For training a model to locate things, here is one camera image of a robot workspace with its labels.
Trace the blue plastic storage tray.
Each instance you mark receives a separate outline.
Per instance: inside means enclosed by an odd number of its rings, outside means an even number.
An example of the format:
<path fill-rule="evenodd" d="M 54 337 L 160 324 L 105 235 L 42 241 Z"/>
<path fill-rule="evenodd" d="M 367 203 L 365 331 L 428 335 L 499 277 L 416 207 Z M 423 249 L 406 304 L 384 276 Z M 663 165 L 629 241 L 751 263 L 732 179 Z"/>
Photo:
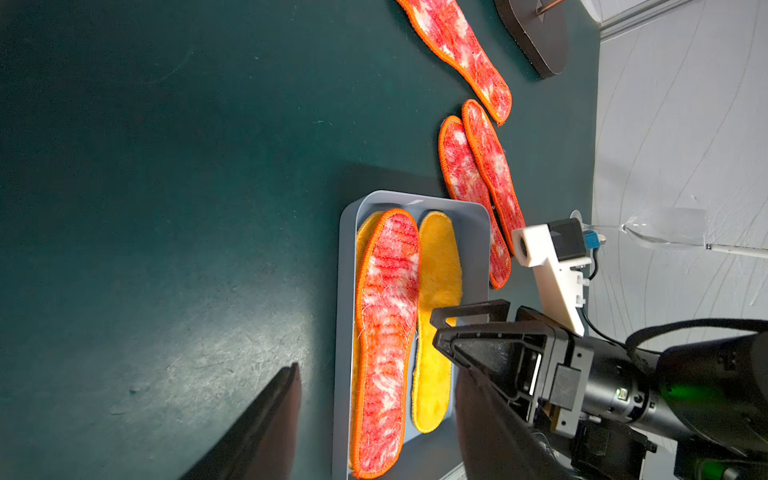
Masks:
<path fill-rule="evenodd" d="M 343 211 L 334 478 L 438 479 L 461 463 L 458 370 L 428 320 L 487 299 L 489 244 L 477 203 L 376 191 Z"/>

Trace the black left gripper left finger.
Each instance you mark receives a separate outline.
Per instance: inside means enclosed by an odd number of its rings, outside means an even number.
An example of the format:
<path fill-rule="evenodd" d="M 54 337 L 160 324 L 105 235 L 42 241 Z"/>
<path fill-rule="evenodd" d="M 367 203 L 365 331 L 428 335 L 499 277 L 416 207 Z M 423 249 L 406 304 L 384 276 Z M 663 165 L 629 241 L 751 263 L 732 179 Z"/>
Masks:
<path fill-rule="evenodd" d="M 298 435 L 299 365 L 281 368 L 184 479 L 288 479 Z"/>

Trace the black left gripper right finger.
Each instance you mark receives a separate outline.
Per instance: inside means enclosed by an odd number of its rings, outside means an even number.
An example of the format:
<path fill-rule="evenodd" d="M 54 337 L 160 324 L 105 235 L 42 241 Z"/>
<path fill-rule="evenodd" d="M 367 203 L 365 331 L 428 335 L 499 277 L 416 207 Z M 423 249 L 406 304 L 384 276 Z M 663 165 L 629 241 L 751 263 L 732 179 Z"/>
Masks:
<path fill-rule="evenodd" d="M 455 397 L 458 440 L 469 479 L 571 477 L 534 439 L 487 378 L 461 369 Z"/>

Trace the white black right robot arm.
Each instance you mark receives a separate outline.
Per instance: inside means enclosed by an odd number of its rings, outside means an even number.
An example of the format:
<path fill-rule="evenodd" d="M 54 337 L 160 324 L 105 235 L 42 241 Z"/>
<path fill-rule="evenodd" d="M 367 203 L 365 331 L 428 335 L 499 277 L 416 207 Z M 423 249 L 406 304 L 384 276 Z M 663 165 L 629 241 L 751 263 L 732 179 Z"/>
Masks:
<path fill-rule="evenodd" d="M 459 445 L 471 479 L 637 479 L 656 438 L 678 479 L 767 475 L 767 324 L 706 318 L 733 336 L 652 352 L 655 337 L 581 337 L 504 300 L 434 310 L 434 347 L 458 369 Z"/>

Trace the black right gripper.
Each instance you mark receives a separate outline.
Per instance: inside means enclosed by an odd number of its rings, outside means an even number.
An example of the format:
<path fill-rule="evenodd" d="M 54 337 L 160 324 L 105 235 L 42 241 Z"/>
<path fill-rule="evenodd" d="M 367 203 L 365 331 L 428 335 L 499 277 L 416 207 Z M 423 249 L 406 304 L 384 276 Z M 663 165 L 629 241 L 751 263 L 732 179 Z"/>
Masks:
<path fill-rule="evenodd" d="M 547 407 L 551 430 L 575 437 L 586 415 L 594 349 L 535 309 L 519 307 L 512 321 L 509 311 L 506 300 L 436 308 L 430 319 L 433 346 L 455 365 L 487 378 L 526 425 Z"/>

